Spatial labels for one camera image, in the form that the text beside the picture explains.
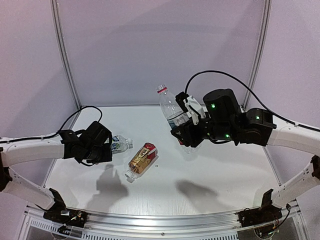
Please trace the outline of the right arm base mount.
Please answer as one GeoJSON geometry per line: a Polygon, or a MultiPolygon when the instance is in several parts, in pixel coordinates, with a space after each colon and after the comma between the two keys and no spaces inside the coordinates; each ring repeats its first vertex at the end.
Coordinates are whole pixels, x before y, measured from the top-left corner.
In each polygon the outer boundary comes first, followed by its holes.
{"type": "Polygon", "coordinates": [[[263,194],[260,207],[245,208],[236,213],[242,228],[268,223],[283,217],[282,207],[273,205],[273,191],[273,189],[270,189],[263,194]]]}

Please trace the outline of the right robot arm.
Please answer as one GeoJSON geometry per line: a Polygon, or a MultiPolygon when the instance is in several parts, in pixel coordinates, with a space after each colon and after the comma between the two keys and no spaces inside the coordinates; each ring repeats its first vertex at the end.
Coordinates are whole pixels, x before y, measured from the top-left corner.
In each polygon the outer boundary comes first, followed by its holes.
{"type": "Polygon", "coordinates": [[[186,147],[197,147],[203,140],[214,144],[234,142],[258,146],[280,146],[310,153],[310,163],[282,186],[263,195],[259,211],[282,209],[290,201],[320,184],[320,130],[277,116],[266,108],[241,111],[231,89],[217,89],[203,97],[205,107],[185,92],[175,100],[187,122],[171,130],[186,147]]]}

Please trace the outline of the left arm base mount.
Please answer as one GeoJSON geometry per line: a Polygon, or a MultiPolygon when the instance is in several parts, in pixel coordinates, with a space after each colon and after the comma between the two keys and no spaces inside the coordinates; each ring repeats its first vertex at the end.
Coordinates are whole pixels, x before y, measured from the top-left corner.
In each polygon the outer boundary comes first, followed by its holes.
{"type": "Polygon", "coordinates": [[[67,208],[61,195],[56,190],[50,188],[49,191],[53,195],[54,204],[44,211],[43,218],[66,227],[84,228],[88,213],[83,210],[67,208]]]}

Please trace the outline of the clear bottle red white label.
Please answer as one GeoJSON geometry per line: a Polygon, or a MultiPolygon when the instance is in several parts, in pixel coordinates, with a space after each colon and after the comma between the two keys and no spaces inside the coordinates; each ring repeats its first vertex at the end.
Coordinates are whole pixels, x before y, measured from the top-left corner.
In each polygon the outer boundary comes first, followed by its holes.
{"type": "MultiPolygon", "coordinates": [[[[162,113],[171,129],[180,126],[189,120],[189,116],[185,112],[183,112],[183,110],[176,102],[175,95],[172,92],[168,91],[168,88],[165,84],[159,85],[156,88],[156,92],[159,94],[159,105],[162,110],[162,113]]],[[[187,147],[181,144],[179,138],[178,142],[187,154],[196,153],[201,147],[201,144],[195,148],[190,146],[187,147]]]]}

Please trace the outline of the gold red tea bottle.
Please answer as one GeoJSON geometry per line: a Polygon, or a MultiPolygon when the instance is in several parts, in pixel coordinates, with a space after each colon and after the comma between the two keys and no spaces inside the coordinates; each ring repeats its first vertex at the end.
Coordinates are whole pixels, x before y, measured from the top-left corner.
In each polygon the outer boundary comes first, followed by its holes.
{"type": "Polygon", "coordinates": [[[157,157],[157,147],[152,143],[146,142],[129,161],[128,169],[124,172],[126,180],[129,183],[133,183],[136,179],[140,178],[157,157]]]}

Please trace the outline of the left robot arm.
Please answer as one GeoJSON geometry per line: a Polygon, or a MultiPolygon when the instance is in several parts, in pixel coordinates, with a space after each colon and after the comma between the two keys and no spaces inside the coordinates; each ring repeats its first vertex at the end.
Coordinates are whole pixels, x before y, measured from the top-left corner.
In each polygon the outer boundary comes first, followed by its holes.
{"type": "Polygon", "coordinates": [[[46,159],[74,159],[90,167],[112,161],[111,143],[112,132],[98,121],[78,131],[66,129],[52,135],[4,138],[0,142],[0,191],[46,212],[65,211],[66,204],[56,190],[25,179],[11,167],[46,159]]]}

